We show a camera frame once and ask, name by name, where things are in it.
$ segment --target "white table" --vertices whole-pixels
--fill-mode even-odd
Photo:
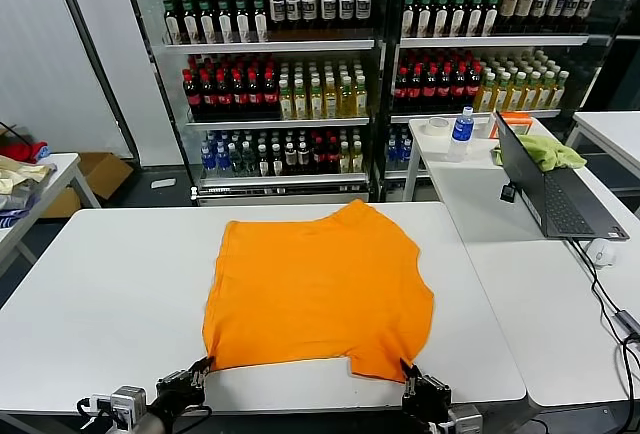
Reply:
[[[551,135],[534,122],[531,133]],[[426,136],[423,123],[410,122],[416,151],[465,243],[530,400],[551,407],[626,399],[619,349],[600,322],[587,271],[563,241],[542,236],[519,196],[514,204],[499,200],[508,178],[491,161],[497,141],[475,139],[468,160],[449,163],[449,140]],[[631,236],[615,244],[618,261],[600,279],[640,319],[640,221],[588,169],[577,173]]]
[[[576,112],[567,146],[577,149],[583,137],[600,147],[640,179],[640,111]]]
[[[421,249],[435,295],[417,358],[454,402],[510,401],[525,388],[441,203],[377,204]],[[205,355],[202,321],[230,220],[324,217],[341,206],[101,209],[75,214],[0,310],[0,411],[72,413],[93,393],[144,387]],[[346,358],[229,369],[206,381],[215,411],[393,407],[403,385],[350,374]]]
[[[39,161],[39,164],[55,164],[57,170],[43,181],[40,199],[29,214],[12,227],[0,229],[0,276],[19,254],[32,265],[35,264],[37,257],[22,243],[22,238],[69,184],[77,192],[83,206],[100,208],[100,203],[78,168],[79,162],[80,156],[76,153],[51,154]]]

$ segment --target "computer mouse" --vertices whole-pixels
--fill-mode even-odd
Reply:
[[[616,250],[613,242],[607,239],[594,239],[587,248],[587,256],[596,267],[613,266],[616,262]]]

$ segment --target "tape roll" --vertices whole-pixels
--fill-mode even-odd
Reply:
[[[425,134],[428,136],[448,136],[451,134],[449,120],[444,117],[432,117],[425,125]]]

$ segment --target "plastic bottle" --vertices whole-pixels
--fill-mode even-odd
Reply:
[[[451,144],[447,153],[450,162],[461,162],[467,154],[467,149],[473,134],[473,108],[465,107],[462,115],[456,119],[451,135]]]

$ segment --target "orange t-shirt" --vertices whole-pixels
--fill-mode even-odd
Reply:
[[[317,221],[230,222],[202,328],[214,367],[348,356],[355,374],[403,382],[433,311],[419,254],[362,201]]]

